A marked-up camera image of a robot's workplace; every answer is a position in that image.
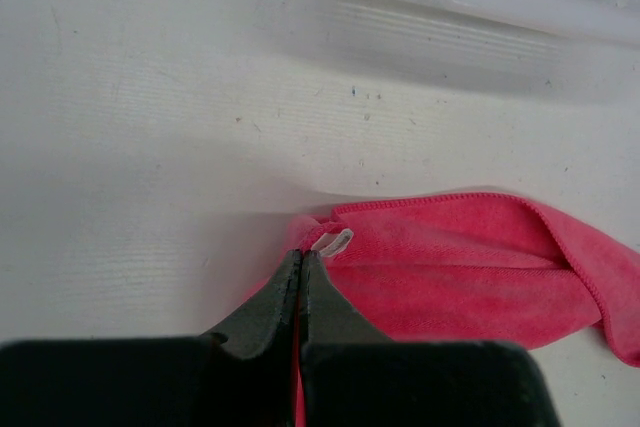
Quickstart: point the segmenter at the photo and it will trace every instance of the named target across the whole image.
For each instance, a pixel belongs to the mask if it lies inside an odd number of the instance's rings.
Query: towel fold
[[[295,219],[288,247],[332,234],[331,281],[396,340],[534,348],[594,325],[640,367],[640,255],[552,207],[495,193],[343,205]]]

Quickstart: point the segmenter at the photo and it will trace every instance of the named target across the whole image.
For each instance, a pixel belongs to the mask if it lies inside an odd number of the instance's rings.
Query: pink fabric
[[[396,340],[534,348],[597,324],[640,367],[640,255],[567,214],[494,193],[366,202],[295,219],[289,247],[347,227],[331,281]]]

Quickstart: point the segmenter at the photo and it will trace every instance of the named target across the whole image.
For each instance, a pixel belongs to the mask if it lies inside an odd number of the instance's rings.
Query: white table
[[[0,0],[0,339],[202,331],[363,198],[499,187],[637,248],[639,61],[384,0]],[[567,426],[640,423],[593,332],[534,355]]]

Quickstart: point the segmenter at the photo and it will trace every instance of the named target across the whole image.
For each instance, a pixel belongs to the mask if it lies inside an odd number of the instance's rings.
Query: red towel
[[[289,246],[345,229],[331,281],[396,340],[533,348],[595,324],[640,367],[640,255],[567,214],[494,193],[365,202],[297,218]]]

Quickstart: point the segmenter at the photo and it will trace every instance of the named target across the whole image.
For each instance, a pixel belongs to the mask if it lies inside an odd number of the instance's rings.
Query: white tag
[[[344,229],[339,234],[322,234],[315,244],[311,246],[311,250],[317,251],[321,257],[333,257],[343,252],[353,239],[353,230]]]

